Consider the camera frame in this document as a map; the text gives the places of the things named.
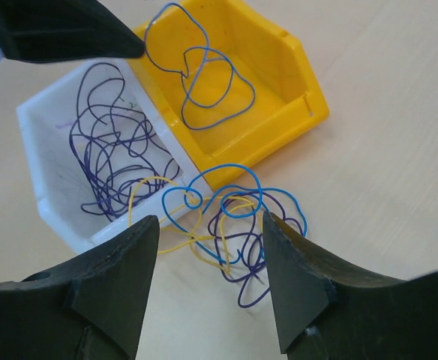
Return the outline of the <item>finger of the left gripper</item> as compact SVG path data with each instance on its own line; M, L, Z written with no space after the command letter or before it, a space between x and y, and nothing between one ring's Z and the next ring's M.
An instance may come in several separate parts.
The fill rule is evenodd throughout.
M0 49L14 61L57 63L138 59L145 43L99 1L0 0Z

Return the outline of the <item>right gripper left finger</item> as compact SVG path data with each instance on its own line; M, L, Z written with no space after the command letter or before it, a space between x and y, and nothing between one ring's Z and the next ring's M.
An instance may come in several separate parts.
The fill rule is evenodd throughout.
M135 359L159 235L148 215L66 262L0 283L0 359Z

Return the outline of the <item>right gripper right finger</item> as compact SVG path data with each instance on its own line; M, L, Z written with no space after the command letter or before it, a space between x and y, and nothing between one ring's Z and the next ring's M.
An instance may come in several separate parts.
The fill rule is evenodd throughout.
M271 212L262 224L277 337L289 359L438 359L438 271L385 276Z

